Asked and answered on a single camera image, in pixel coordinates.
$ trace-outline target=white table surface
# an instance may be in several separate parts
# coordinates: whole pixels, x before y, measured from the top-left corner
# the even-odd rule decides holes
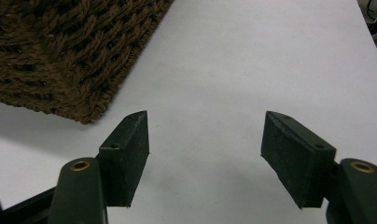
[[[176,0],[105,115],[83,126],[0,104],[4,208],[95,156],[148,111],[151,154],[117,223],[326,223],[300,210],[260,155],[267,110],[377,164],[377,49],[353,0]]]

